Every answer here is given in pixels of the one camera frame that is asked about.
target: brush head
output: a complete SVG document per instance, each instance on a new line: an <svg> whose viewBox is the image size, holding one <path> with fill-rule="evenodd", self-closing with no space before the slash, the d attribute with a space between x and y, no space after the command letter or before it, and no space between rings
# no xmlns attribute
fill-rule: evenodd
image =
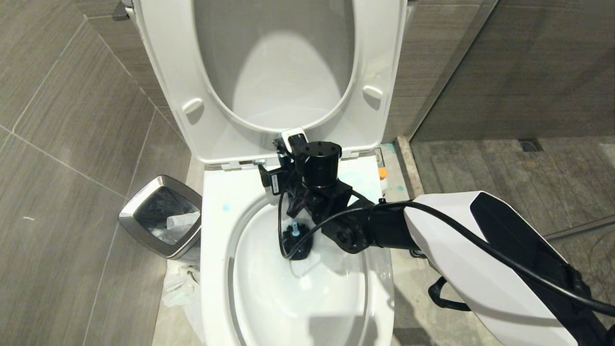
<svg viewBox="0 0 615 346"><path fill-rule="evenodd" d="M301 240L307 232L309 232L309 227L302 223L298 224L299 235L293 236L293 227L289 225L285 231L282 232L282 247L284 251L288 254L290 250L292 250L293 246ZM303 260L306 259L312 249L312 244L314 243L313 237L309 237L301 247L295 252L293 257L290 260Z"/></svg>

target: black cable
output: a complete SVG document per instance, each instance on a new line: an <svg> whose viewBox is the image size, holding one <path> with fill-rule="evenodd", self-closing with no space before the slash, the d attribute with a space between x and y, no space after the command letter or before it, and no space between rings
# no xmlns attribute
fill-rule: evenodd
<svg viewBox="0 0 615 346"><path fill-rule="evenodd" d="M285 193L286 186L284 186L284 189L280 191L280 201L277 204L277 242L280 244L280 253L282 253L282 257L284 257L285 259L289 259L295 254L298 249L293 248L295 249L293 255L287 256L286 252L284 251L284 246L282 244L282 201L284 201Z"/></svg>
<svg viewBox="0 0 615 346"><path fill-rule="evenodd" d="M286 185L292 181L292 178L295 177L296 173L297 171L293 171L293 173L290 174L288 179L284 182L282 189L280 189L280 200L277 203L277 240L278 243L280 243L280 253L282 253L282 257L284 257L285 259L290 259L291 257L293 257L295 252L299 250L299 247L293 247L292 250L294 251L291 251L291 254L288 255L284 250L284 245L282 244L282 202L284 201L284 194L286 194Z"/></svg>
<svg viewBox="0 0 615 346"><path fill-rule="evenodd" d="M507 267L515 270L516 272L520 272L522 274L524 274L525 276L527 276L529 279L531 279L532 281L536 282L537 284L542 285L543 287L550 289L551 291L553 291L554 293L559 294L560 296L567 298L569 300L572 300L573 302L582 305L582 306L586 306L590 309L592 309L593 311L599 312L599 313L603 313L607 316L612 316L615 317L615 306L604 303L604 302L600 302L598 300L594 300L591 298L585 298L585 297L581 297L565 288L562 288L554 283L552 283L551 281L541 277L540 275L536 274L535 272L531 271L530 269L527 269L526 267L516 263L514 260L510 259L508 256L504 255L503 253L499 252L498 250L496 250L494 247L492 247L489 243L487 243L486 241L482 240L481 238L479 238L477 235L475 235L472 231L468 230L465 226L461 225L459 222L457 222L455 219L451 218L450 216L438 211L437 209L434 209L430 206L426 206L425 204L420 204L417 202L412 202L412 201L404 201L404 202L393 202L393 203L386 203L386 204L376 204L374 206L369 206L369 207L357 207L357 208L352 208L352 209L346 209L344 211L341 211L337 214L331 215L328 218L326 218L324 221L322 221L321 223L317 224L316 226L312 227L312 229L306 233L306 235L301 238L296 244L295 246L293 246L293 248L291 249L291 251L287 254L287 256L284 256L285 258L290 258L292 257L295 252L299 249L299 247L305 242L307 241L307 238L314 235L314 233L316 233L317 230L321 229L324 225L326 225L327 223L331 222L332 220L337 219L338 217L342 216L342 215L346 215L346 214L351 214L353 212L359 212L359 211L368 211L370 209L381 209L381 208L391 208L391 207L398 207L398 206L406 206L406 207L411 207L411 208L415 208L418 209L420 211L426 212L436 218L438 218L439 220L441 220L442 222L444 222L445 224L449 225L452 229L456 230L457 232L459 232L463 237L465 237L466 239L468 239L472 244L478 246L478 248L480 248L481 250L485 251L487 254L489 254L490 256L492 256L493 258L495 258L496 260L500 261L501 263L503 263L504 265L506 265Z"/></svg>
<svg viewBox="0 0 615 346"><path fill-rule="evenodd" d="M356 197L356 198L358 198L358 199L365 198L365 196L364 196L364 195L361 195L360 193L356 192L355 190L352 190L352 191L351 191L351 195L352 195L352 196L355 196L355 197Z"/></svg>

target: shower floor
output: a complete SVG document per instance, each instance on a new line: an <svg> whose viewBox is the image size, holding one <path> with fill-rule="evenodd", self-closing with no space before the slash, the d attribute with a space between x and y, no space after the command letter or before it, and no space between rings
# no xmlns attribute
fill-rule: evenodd
<svg viewBox="0 0 615 346"><path fill-rule="evenodd" d="M615 215L615 137L412 143L425 193L484 190L512 205L542 235ZM553 241L594 298L615 302L615 227ZM605 324L614 318L599 316Z"/></svg>

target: stainless steel trash can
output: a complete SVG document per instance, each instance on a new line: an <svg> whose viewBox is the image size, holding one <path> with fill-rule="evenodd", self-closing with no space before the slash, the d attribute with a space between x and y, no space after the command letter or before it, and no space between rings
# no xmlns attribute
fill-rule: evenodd
<svg viewBox="0 0 615 346"><path fill-rule="evenodd" d="M137 241L166 259L199 264L202 197L160 175L145 185L119 214Z"/></svg>

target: toilet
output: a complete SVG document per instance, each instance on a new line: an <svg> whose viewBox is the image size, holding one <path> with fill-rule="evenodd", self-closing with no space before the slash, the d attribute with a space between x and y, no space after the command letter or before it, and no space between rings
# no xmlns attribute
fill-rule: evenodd
<svg viewBox="0 0 615 346"><path fill-rule="evenodd" d="M301 127L308 140L342 146L340 180L382 197L373 149L391 104L406 0L133 0L129 14L206 167L205 344L389 346L389 250L348 254L318 232L307 259L285 260L277 200L256 168L278 166L272 141Z"/></svg>

